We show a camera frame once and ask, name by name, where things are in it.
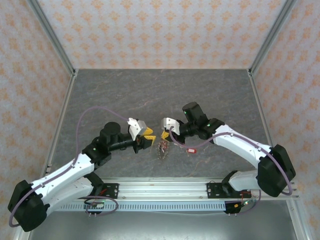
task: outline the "small object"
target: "small object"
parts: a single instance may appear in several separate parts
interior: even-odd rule
[[[195,154],[195,153],[197,153],[197,149],[188,148],[188,149],[187,149],[187,152],[190,153],[190,154]]]
[[[159,159],[164,159],[168,155],[169,151],[169,142],[166,140],[161,140],[158,145],[157,155]]]

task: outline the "marble-patterned surface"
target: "marble-patterned surface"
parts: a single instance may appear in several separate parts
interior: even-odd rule
[[[135,154],[133,149],[116,151],[99,168],[100,177],[224,177],[232,170],[253,167],[233,152],[213,144],[188,154],[173,144],[168,156],[159,160],[160,120],[171,117],[185,121],[182,107],[197,102],[208,118],[218,118],[236,131],[267,143],[254,93],[246,70],[213,69],[81,69],[75,80],[52,161],[53,170],[75,156],[75,132],[81,113],[91,106],[105,106],[124,117],[144,120],[157,135],[155,144]],[[83,149],[110,121],[127,123],[104,112],[88,113],[79,131]],[[202,140],[187,138],[188,145]]]

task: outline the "orange floral pattern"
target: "orange floral pattern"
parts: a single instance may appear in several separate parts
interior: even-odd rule
[[[320,8],[298,1],[254,79],[275,143],[287,149],[320,236]]]
[[[13,239],[8,202],[41,174],[70,75],[27,1],[2,0],[0,15],[0,233]]]
[[[39,2],[75,68],[243,69],[285,0]]]

